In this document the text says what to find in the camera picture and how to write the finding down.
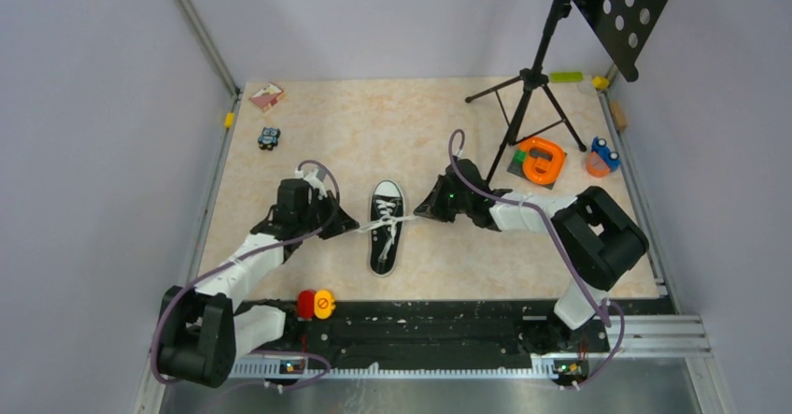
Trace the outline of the pink red box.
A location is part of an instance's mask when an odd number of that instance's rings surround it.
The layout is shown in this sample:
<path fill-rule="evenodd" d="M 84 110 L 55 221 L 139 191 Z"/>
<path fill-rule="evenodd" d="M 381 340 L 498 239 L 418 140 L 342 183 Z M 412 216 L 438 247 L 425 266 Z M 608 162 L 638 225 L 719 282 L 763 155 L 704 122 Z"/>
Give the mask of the pink red box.
<path fill-rule="evenodd" d="M 266 113 L 285 96 L 285 91 L 277 84 L 268 82 L 258 91 L 252 94 L 248 101 L 258 108 L 262 113 Z"/>

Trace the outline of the green block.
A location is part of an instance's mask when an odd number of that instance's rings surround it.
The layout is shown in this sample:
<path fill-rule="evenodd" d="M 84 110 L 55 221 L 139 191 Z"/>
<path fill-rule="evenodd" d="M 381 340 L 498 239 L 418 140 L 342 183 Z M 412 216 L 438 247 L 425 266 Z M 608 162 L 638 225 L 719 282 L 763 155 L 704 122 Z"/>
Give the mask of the green block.
<path fill-rule="evenodd" d="M 585 76 L 580 71 L 552 72 L 549 79 L 554 83 L 576 83 L 583 81 Z"/>

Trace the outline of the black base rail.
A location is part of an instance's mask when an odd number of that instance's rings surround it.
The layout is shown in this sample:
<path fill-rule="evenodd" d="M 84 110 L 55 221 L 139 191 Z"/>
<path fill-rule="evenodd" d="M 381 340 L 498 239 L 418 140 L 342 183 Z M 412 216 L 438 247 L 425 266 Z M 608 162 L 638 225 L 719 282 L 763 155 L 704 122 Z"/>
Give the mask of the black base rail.
<path fill-rule="evenodd" d="M 574 332 L 554 301 L 342 301 L 327 320 L 300 320 L 291 303 L 282 337 L 265 350 L 309 352 L 334 369 L 494 370 L 528 368 L 534 355 L 606 352 L 601 321 Z"/>

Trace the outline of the blue owl toy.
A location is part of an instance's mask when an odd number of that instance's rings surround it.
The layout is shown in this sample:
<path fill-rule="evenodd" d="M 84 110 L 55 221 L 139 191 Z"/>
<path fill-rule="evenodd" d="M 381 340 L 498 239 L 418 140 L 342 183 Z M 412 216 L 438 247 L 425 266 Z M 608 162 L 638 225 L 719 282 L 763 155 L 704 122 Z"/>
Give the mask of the blue owl toy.
<path fill-rule="evenodd" d="M 258 145 L 260 150 L 273 150 L 278 146 L 281 131 L 275 127 L 263 127 L 262 132 L 258 137 Z"/>

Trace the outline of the red yellow emergency button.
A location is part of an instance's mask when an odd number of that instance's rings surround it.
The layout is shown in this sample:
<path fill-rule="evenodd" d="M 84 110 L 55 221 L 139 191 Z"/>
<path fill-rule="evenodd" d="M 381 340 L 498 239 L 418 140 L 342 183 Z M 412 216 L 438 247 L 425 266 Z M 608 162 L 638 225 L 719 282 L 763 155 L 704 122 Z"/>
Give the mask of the red yellow emergency button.
<path fill-rule="evenodd" d="M 303 290 L 296 301 L 297 316 L 303 320 L 326 320 L 336 309 L 333 293 L 327 289 Z"/>

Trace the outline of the black music stand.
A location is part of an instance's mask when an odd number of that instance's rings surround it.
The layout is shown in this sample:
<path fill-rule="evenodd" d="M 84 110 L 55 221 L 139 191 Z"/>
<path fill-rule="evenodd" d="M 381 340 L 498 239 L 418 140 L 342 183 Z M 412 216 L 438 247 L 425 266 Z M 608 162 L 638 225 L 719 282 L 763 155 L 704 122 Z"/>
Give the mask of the black music stand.
<path fill-rule="evenodd" d="M 498 60 L 497 73 L 513 76 L 466 97 L 471 103 L 518 84 L 521 96 L 512 115 L 505 115 L 506 130 L 492 162 L 495 170 L 506 148 L 526 140 L 522 124 L 531 97 L 544 92 L 579 150 L 586 150 L 580 135 L 549 88 L 549 74 L 564 65 L 579 65 L 594 73 L 614 66 L 628 82 L 639 77 L 636 62 L 669 0 L 488 0 L 470 12 L 481 21 L 482 43 L 475 59 L 482 72 L 490 58 Z"/>

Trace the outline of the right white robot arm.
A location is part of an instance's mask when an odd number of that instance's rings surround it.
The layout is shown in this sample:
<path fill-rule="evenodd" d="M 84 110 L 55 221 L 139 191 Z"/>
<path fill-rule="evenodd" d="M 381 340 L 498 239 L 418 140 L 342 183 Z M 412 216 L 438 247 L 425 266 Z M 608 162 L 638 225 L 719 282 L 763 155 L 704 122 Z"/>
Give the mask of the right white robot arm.
<path fill-rule="evenodd" d="M 602 187 L 565 198 L 492 190 L 468 159 L 454 160 L 414 213 L 440 222 L 462 214 L 491 231 L 549 235 L 573 278 L 553 308 L 557 319 L 547 325 L 559 350 L 581 343 L 592 317 L 609 320 L 610 291 L 649 250 L 644 231 Z"/>

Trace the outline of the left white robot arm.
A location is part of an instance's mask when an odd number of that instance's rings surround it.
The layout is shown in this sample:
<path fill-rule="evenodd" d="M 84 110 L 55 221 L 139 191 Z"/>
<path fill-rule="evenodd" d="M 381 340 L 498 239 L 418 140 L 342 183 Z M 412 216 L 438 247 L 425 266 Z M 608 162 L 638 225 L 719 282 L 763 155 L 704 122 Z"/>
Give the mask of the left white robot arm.
<path fill-rule="evenodd" d="M 287 178 L 276 203 L 220 266 L 164 295 L 152 340 L 151 369 L 160 379 L 217 388 L 236 361 L 259 346 L 293 349 L 299 326 L 284 309 L 243 306 L 271 271 L 312 236 L 330 239 L 359 228 L 320 178 Z"/>

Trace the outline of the yellow corner block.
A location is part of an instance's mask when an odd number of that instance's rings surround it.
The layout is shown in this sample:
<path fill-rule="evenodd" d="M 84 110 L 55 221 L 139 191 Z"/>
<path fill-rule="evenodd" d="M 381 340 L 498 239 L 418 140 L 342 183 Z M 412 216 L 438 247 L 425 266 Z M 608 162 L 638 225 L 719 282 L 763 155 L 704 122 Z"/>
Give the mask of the yellow corner block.
<path fill-rule="evenodd" d="M 610 82 L 610 80 L 609 80 L 608 78 L 606 78 L 606 77 L 603 77 L 603 76 L 596 76 L 596 77 L 593 77 L 593 78 L 591 79 L 591 85 L 592 85 L 592 86 L 593 86 L 593 87 L 594 87 L 594 88 L 595 88 L 597 91 L 605 91 L 605 90 L 607 90 L 607 89 L 610 87 L 610 85 L 611 85 L 611 82 Z"/>

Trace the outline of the yellow clip left edge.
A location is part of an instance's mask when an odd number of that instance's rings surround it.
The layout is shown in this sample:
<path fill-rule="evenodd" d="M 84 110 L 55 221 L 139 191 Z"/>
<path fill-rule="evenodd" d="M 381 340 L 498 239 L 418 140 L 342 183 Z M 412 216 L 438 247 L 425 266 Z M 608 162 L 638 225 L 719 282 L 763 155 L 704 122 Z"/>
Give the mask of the yellow clip left edge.
<path fill-rule="evenodd" d="M 234 123 L 234 113 L 228 112 L 224 119 L 224 123 L 223 123 L 224 128 L 231 129 L 233 127 L 233 123 Z"/>

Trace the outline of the white shoelace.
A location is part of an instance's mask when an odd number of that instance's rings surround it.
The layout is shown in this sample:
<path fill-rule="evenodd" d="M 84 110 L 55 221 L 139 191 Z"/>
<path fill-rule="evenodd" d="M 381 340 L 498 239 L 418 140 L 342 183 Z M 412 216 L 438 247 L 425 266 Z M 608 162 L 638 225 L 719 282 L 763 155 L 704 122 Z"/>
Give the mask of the white shoelace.
<path fill-rule="evenodd" d="M 369 265 L 378 275 L 389 273 L 395 265 L 403 224 L 416 217 L 404 214 L 400 196 L 375 195 L 371 202 L 370 221 L 357 229 L 371 241 Z"/>

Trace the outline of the blue orange toy car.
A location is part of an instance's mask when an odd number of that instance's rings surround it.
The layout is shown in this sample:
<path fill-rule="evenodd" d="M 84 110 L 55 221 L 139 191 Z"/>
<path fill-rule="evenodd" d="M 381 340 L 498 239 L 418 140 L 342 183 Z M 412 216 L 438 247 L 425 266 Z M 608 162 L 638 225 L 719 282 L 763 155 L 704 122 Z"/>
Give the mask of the blue orange toy car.
<path fill-rule="evenodd" d="M 621 166 L 620 154 L 612 150 L 604 137 L 595 136 L 586 158 L 586 171 L 595 178 L 604 178 Z"/>

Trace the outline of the wooden block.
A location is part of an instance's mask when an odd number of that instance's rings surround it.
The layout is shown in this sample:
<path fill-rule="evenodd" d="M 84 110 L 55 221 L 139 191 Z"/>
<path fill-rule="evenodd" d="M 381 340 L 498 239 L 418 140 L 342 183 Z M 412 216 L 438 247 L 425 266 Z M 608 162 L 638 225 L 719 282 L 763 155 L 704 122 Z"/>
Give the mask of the wooden block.
<path fill-rule="evenodd" d="M 629 121 L 623 107 L 617 101 L 609 103 L 614 127 L 619 133 L 623 133 L 629 126 Z"/>

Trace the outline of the black white canvas sneaker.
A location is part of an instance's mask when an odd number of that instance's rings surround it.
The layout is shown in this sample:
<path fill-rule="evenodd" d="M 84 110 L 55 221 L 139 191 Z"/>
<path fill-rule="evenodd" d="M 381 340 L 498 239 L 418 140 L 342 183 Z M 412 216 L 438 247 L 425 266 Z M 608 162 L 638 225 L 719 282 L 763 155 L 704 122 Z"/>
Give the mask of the black white canvas sneaker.
<path fill-rule="evenodd" d="M 370 204 L 371 254 L 369 265 L 379 277 L 389 275 L 395 266 L 405 212 L 401 187 L 393 180 L 382 180 L 372 194 Z"/>

